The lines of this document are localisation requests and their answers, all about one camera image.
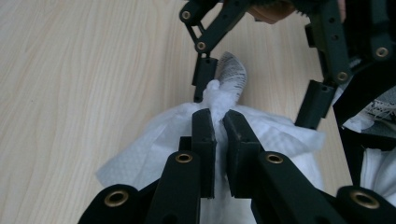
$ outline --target wood grain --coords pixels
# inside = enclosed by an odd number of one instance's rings
[[[102,189],[96,170],[153,116],[191,101],[196,54],[183,4],[0,1],[0,223],[77,223]],[[213,51],[246,66],[240,104],[295,119],[308,80],[321,80],[306,23],[246,15]],[[332,111],[320,130],[318,162],[334,194],[350,178]]]

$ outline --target crumpled white cloth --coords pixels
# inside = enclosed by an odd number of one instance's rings
[[[343,90],[341,88],[338,88],[337,91],[335,92],[334,98],[332,99],[332,104],[334,105],[335,102],[340,98],[340,96],[343,94]],[[359,112],[357,115],[354,117],[348,119],[343,126],[348,128],[349,130],[352,130],[353,132],[356,133],[361,133],[361,131],[366,130],[374,125],[374,118],[368,116],[366,113],[363,111]]]
[[[105,187],[125,184],[137,189],[152,183],[161,176],[167,157],[178,150],[180,136],[191,136],[192,113],[210,108],[218,142],[215,199],[202,199],[201,223],[256,223],[250,200],[232,199],[226,178],[228,142],[221,120],[230,109],[244,114],[265,150],[290,157],[311,183],[322,189],[313,152],[322,148],[324,133],[296,127],[281,116],[237,105],[246,83],[246,70],[231,53],[226,52],[219,60],[218,70],[219,80],[209,82],[200,104],[179,105],[154,118],[140,137],[100,168],[99,181]]]
[[[396,206],[396,148],[367,148],[361,167],[361,187],[371,189]]]

